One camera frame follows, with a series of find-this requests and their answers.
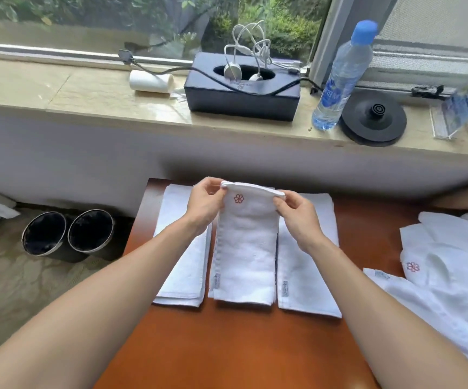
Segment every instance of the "brown table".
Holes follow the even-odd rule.
[[[169,183],[149,180],[125,254],[152,238]],[[351,197],[333,200],[340,247],[353,262],[359,268],[403,275],[399,228],[416,223],[419,208]],[[276,304],[239,306],[208,299],[205,293],[199,309],[153,305],[95,387],[367,389],[378,385],[344,320],[280,310]]]

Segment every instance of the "window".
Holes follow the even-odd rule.
[[[343,2],[346,9],[337,11]],[[468,0],[334,0],[324,47],[312,63],[317,83],[325,82],[336,48],[362,19],[377,21],[381,31],[359,86],[410,93],[444,85],[450,94],[468,80]]]
[[[0,0],[0,44],[192,60],[237,23],[265,20],[272,56],[307,62],[330,0]]]

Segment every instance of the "pile of white towels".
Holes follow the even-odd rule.
[[[341,318],[315,263],[299,249],[276,212],[273,198],[283,199],[284,194],[247,183],[223,182],[222,187],[228,191],[216,229],[208,296],[270,306],[277,292],[280,308]],[[155,235],[185,214],[190,193],[187,186],[171,184],[165,189]],[[331,197],[304,196],[314,203],[323,232],[338,245]],[[185,251],[154,303],[194,307],[202,303],[210,228]]]
[[[310,256],[292,238],[273,203],[284,194],[246,183],[223,182],[227,194],[216,230],[208,296],[341,318]],[[191,187],[169,185],[155,234],[184,215]],[[338,245],[333,201],[304,194],[322,231]],[[364,269],[378,286],[450,339],[468,357],[468,214],[423,212],[421,223],[400,229],[405,277]],[[198,236],[162,286],[155,303],[198,307],[205,294],[211,229]]]
[[[419,221],[400,229],[405,279],[364,273],[468,357],[468,213],[421,212]]]

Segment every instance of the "stone floor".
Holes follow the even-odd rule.
[[[74,264],[25,254],[21,234],[42,211],[19,211],[20,216],[0,222],[0,345],[55,298],[108,264],[96,257]]]

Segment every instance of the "marble windowsill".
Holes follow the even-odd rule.
[[[175,77],[175,81],[183,86],[185,77]],[[401,140],[386,148],[371,148],[350,141],[338,128],[311,130],[317,101],[303,88],[292,123],[191,113],[186,102],[135,93],[129,88],[127,71],[0,60],[0,114],[24,112],[80,125],[417,156],[468,167],[468,132],[460,131],[452,141],[434,139],[427,108],[404,106],[407,129]]]

